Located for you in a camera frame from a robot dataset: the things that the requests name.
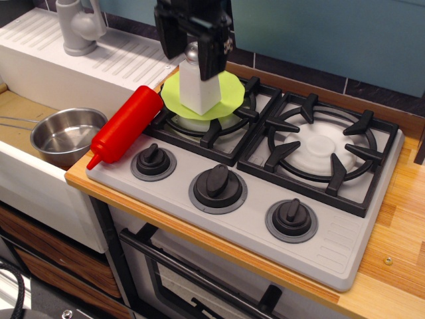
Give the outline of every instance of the oven window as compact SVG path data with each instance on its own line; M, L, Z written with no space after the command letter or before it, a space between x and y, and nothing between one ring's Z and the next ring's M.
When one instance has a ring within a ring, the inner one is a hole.
M250 319L239 309L207 292L171 269L147 258L155 293L185 318Z

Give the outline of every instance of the blue wall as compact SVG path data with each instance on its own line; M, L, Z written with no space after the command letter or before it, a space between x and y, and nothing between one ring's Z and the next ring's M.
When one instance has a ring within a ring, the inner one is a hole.
M236 44L421 97L425 1L232 0Z
M89 0L82 0L82 3L90 7ZM153 8L156 4L156 0L100 0L100 9L119 17L155 25Z

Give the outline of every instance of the bottle nozzle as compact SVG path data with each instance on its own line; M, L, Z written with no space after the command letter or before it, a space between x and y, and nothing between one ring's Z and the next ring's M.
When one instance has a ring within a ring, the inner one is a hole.
M93 158L87 164L87 169L90 171L102 161L100 154L94 154Z

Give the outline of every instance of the red ketchup bottle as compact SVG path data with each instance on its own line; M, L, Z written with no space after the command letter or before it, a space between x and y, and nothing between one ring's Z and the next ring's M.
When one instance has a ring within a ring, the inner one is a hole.
M87 169L101 161L118 161L162 107L162 98L154 90L140 86L94 136L90 146L94 156Z

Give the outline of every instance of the black cable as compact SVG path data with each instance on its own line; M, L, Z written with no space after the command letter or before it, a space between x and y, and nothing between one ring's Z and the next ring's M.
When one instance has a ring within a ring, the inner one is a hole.
M11 272L18 281L18 298L16 300L15 309L13 309L11 319L21 319L22 311L23 311L23 305L24 305L24 297L25 297L25 283L21 276L21 273L19 270L17 270L15 267L1 263L0 269L5 269L9 272Z

